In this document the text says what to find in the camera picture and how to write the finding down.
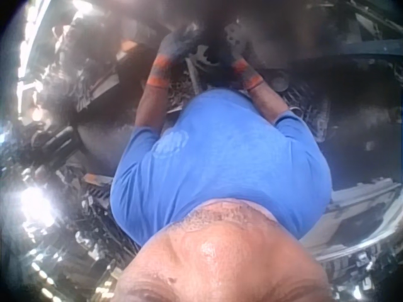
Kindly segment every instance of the t-shirt logo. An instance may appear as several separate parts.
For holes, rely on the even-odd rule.
[[[153,156],[158,159],[178,153],[188,142],[189,135],[184,130],[168,130],[153,147]]]

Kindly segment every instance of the person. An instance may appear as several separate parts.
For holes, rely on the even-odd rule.
[[[322,267],[297,241],[331,198],[307,125],[239,55],[250,99],[196,96],[161,136],[169,71],[197,38],[163,39],[111,189],[119,226],[142,248],[115,301],[331,301]]]

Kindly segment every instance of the blue t-shirt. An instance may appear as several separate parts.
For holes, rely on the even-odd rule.
[[[111,209],[138,244],[213,198],[238,198],[305,235],[331,199],[329,167],[307,125],[291,111],[274,125],[243,95],[195,97],[160,138],[135,129],[111,189]]]

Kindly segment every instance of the work glove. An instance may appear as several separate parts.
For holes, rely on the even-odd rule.
[[[181,29],[168,34],[161,42],[157,57],[152,65],[148,85],[167,88],[169,71],[181,62],[200,43],[200,31],[191,28]]]
[[[235,51],[229,42],[225,41],[220,44],[219,58],[225,68],[232,69],[245,90],[250,91],[264,82],[261,75],[246,62],[241,54]]]

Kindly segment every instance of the forearm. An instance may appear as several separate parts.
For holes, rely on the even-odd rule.
[[[169,62],[157,56],[136,111],[135,126],[148,126],[161,132],[168,108],[169,71]]]
[[[233,64],[235,72],[240,76],[244,88],[248,91],[255,107],[270,123],[288,110],[284,100],[267,85],[264,79],[243,58]]]

